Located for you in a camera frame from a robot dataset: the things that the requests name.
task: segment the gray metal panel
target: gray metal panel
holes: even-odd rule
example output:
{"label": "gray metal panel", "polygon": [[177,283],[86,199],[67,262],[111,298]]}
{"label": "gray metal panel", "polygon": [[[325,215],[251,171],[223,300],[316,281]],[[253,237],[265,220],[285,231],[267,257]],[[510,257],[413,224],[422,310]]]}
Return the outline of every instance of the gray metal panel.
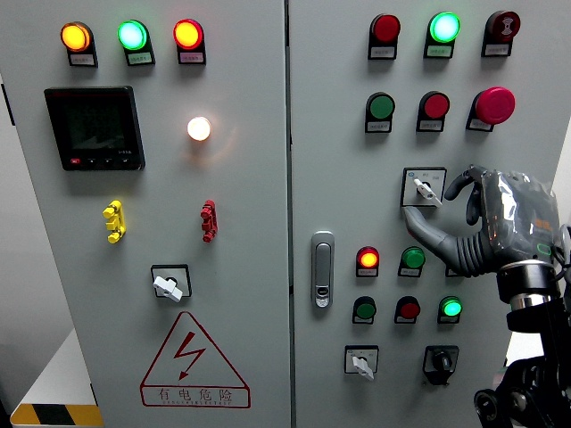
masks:
{"label": "gray metal panel", "polygon": [[[522,20],[511,57],[482,59],[488,17],[515,10]],[[421,278],[397,277],[407,235],[399,208],[402,169],[443,166],[448,182],[469,163],[523,170],[552,180],[569,120],[571,59],[568,2],[335,2],[290,3],[293,136],[296,406],[300,428],[335,426],[480,426],[472,405],[478,389],[492,387],[509,341],[494,275],[444,278],[432,254]],[[426,26],[442,11],[457,13],[462,27],[449,61],[423,60]],[[398,58],[368,62],[368,29],[379,13],[401,21]],[[467,132],[474,97],[506,86],[517,98],[514,115],[491,134]],[[437,90],[451,99],[441,134],[415,132],[418,102]],[[396,103],[393,132],[364,135],[365,103],[375,92]],[[426,209],[432,222],[469,235],[467,196]],[[335,302],[315,309],[310,300],[310,239],[335,235]],[[355,255],[380,251],[378,279],[355,278]],[[438,303],[458,295],[458,325],[438,325]],[[352,325],[352,304],[362,295],[377,302],[375,323]],[[418,298],[415,325],[395,325],[397,300]],[[343,347],[378,344],[374,382],[343,373]],[[424,385],[427,345],[459,346],[448,387]]]}
{"label": "gray metal panel", "polygon": [[[183,18],[204,28],[206,67],[177,64],[172,28]],[[155,66],[127,67],[116,36],[126,19],[149,28]],[[68,65],[59,39],[68,21],[93,30],[97,70]],[[289,426],[284,22],[278,0],[2,2],[0,67],[110,428]],[[145,170],[63,171],[44,89],[118,85],[135,91]],[[186,134],[193,116],[212,124],[200,147]],[[113,246],[102,210],[115,198],[128,231]],[[211,244],[201,239],[206,199],[219,218]],[[193,297],[157,299],[151,265],[180,263]],[[252,408],[143,407],[139,384],[181,311],[245,379]]]}

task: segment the lightning bolt symbol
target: lightning bolt symbol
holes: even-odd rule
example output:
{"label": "lightning bolt symbol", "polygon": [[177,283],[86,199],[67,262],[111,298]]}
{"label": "lightning bolt symbol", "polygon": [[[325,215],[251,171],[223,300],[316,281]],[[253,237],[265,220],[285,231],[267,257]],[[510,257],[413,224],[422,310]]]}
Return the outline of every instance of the lightning bolt symbol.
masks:
{"label": "lightning bolt symbol", "polygon": [[182,345],[180,345],[180,348],[178,348],[178,351],[175,354],[174,358],[182,358],[182,357],[186,357],[187,355],[194,355],[194,359],[190,363],[190,366],[188,366],[188,368],[184,372],[180,372],[180,376],[178,377],[179,381],[182,381],[185,377],[188,376],[188,370],[190,370],[190,367],[192,367],[193,364],[196,362],[196,360],[198,358],[200,358],[200,356],[206,351],[206,348],[202,348],[201,350],[192,350],[190,352],[183,352],[183,350],[185,350],[187,344],[193,340],[194,336],[195,336],[195,334],[193,332],[190,332],[189,334],[187,334],[186,338],[182,341]]}

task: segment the illuminated orange light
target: illuminated orange light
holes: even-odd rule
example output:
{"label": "illuminated orange light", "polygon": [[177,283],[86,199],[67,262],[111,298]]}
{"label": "illuminated orange light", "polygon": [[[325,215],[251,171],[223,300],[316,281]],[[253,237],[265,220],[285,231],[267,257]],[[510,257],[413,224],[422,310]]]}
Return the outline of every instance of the illuminated orange light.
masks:
{"label": "illuminated orange light", "polygon": [[203,29],[193,20],[177,22],[172,34],[177,45],[183,49],[195,49],[203,41]]}
{"label": "illuminated orange light", "polygon": [[360,255],[359,262],[365,268],[372,268],[377,264],[378,256],[374,252],[367,251]]}
{"label": "illuminated orange light", "polygon": [[78,22],[68,22],[60,34],[62,43],[72,52],[85,51],[91,44],[91,36],[86,27]]}

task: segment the white wall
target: white wall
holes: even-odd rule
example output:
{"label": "white wall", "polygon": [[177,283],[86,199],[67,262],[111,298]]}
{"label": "white wall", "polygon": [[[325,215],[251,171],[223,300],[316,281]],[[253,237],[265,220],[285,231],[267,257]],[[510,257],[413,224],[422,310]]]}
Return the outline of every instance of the white wall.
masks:
{"label": "white wall", "polygon": [[1,95],[0,147],[0,400],[12,413],[73,324],[20,140]]}

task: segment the transparent plastic wrap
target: transparent plastic wrap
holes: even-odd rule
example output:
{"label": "transparent plastic wrap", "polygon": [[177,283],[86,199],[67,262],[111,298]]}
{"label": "transparent plastic wrap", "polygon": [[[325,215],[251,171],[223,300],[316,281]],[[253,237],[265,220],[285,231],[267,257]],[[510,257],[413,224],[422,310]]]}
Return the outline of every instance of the transparent plastic wrap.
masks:
{"label": "transparent plastic wrap", "polygon": [[504,263],[539,259],[552,262],[559,216],[548,186],[519,172],[482,176],[488,236],[494,255]]}

